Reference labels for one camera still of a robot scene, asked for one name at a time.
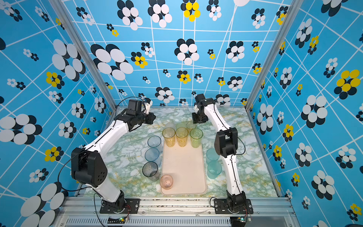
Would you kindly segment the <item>green clear glass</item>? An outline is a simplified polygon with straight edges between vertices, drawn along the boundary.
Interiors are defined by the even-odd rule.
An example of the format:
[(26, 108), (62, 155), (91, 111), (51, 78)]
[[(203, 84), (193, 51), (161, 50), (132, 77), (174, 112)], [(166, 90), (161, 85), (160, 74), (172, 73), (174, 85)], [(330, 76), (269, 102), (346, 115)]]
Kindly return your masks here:
[(190, 132), (192, 147), (198, 148), (201, 145), (203, 131), (199, 128), (192, 129)]

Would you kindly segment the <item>teal clear glass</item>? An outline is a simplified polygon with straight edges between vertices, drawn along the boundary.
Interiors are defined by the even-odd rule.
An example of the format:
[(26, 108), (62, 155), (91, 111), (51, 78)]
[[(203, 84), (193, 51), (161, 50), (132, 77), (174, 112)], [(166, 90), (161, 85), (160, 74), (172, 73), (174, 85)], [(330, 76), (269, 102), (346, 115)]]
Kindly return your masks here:
[(162, 140), (159, 136), (153, 135), (147, 140), (147, 145), (160, 151), (162, 149)]

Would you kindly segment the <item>yellow glass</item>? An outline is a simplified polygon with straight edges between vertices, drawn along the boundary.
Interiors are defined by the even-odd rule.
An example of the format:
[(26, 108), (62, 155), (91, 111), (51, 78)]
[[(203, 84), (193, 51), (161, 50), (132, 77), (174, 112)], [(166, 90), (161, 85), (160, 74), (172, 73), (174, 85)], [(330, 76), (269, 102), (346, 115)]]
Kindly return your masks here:
[(172, 127), (167, 127), (162, 131), (162, 136), (164, 142), (168, 147), (173, 147), (175, 145), (175, 129)]
[(189, 136), (189, 131), (187, 130), (187, 128), (185, 127), (177, 128), (175, 135), (178, 145), (180, 147), (185, 147), (187, 145), (188, 136)]

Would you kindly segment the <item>blue clear glass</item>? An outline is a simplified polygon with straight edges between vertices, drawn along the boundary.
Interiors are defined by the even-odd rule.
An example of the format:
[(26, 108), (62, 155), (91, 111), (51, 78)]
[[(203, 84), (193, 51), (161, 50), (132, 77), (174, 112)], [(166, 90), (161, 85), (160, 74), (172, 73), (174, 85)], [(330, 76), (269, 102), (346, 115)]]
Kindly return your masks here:
[(161, 164), (160, 152), (156, 148), (149, 148), (145, 152), (145, 159), (148, 162), (155, 162), (157, 165), (160, 165)]

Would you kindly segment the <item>frosted pink glass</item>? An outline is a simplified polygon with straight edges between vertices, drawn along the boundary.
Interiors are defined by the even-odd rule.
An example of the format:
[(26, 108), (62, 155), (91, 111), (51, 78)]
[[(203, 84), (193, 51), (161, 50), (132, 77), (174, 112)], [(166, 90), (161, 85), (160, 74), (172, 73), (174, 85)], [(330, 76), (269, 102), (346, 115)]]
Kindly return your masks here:
[(163, 175), (160, 179), (160, 186), (165, 190), (172, 188), (174, 180), (171, 175)]

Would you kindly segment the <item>olive clear small glass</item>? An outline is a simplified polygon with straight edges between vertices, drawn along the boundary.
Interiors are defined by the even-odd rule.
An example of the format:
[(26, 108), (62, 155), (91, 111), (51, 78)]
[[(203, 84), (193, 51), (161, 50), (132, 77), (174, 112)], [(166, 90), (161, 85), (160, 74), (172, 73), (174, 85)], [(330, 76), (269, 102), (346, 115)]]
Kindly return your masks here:
[(191, 131), (191, 130), (195, 129), (196, 127), (197, 126), (196, 126), (196, 124), (193, 123), (193, 121), (189, 121), (186, 124), (186, 128), (188, 129), (188, 131)]

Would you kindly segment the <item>frosted light green glass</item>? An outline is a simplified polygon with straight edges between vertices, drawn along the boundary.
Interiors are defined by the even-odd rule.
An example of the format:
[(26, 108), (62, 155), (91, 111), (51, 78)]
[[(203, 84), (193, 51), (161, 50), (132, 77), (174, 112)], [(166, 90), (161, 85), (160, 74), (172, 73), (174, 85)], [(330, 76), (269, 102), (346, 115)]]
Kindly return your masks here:
[(179, 128), (187, 128), (186, 126), (186, 122), (180, 122), (180, 123), (177, 123), (176, 124), (176, 128), (179, 129)]

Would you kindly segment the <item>frosted white glass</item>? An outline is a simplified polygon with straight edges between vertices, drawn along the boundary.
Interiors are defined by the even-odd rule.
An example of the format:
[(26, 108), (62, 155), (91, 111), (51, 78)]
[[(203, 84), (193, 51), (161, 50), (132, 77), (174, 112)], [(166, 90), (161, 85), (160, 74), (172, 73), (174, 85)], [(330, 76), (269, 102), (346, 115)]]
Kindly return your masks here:
[(176, 130), (176, 125), (172, 122), (168, 122), (165, 126), (165, 128), (173, 128), (174, 130)]

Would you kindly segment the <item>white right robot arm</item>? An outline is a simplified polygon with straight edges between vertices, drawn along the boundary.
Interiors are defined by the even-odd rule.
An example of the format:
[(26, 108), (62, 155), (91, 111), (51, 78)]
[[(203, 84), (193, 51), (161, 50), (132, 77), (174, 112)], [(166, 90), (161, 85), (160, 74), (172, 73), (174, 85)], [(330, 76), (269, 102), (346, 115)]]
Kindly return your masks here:
[(227, 180), (228, 209), (237, 213), (247, 207), (247, 199), (237, 170), (238, 130), (231, 127), (219, 112), (216, 102), (203, 94), (195, 97), (195, 113), (192, 114), (194, 124), (211, 121), (216, 130), (214, 147), (222, 157)]

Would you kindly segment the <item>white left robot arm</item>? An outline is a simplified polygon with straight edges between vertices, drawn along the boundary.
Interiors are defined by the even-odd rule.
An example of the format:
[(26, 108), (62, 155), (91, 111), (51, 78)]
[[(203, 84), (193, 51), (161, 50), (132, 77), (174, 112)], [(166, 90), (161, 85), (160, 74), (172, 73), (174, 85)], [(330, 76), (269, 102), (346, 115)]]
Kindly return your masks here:
[(108, 177), (104, 158), (112, 146), (135, 126), (152, 124), (156, 116), (126, 110), (115, 117), (110, 126), (84, 148), (75, 148), (71, 153), (71, 176), (78, 182), (90, 186), (103, 200), (111, 212), (124, 210), (124, 193)]

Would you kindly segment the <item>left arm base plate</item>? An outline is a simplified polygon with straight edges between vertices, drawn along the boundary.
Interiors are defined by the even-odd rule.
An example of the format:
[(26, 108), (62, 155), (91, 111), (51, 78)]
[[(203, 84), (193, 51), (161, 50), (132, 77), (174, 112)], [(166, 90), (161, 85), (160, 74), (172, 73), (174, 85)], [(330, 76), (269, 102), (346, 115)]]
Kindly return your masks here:
[(101, 214), (137, 214), (140, 206), (140, 199), (124, 199), (116, 202), (102, 200)]

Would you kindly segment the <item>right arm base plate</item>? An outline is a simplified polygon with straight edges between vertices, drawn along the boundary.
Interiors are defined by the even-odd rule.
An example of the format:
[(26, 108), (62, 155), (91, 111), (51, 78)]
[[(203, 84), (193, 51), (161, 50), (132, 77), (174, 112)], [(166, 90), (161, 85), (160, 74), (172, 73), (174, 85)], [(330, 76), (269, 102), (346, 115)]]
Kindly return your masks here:
[(253, 207), (251, 204), (251, 200), (247, 199), (246, 205), (244, 205), (239, 212), (231, 211), (228, 208), (226, 199), (214, 199), (212, 206), (215, 209), (216, 214), (253, 214)]

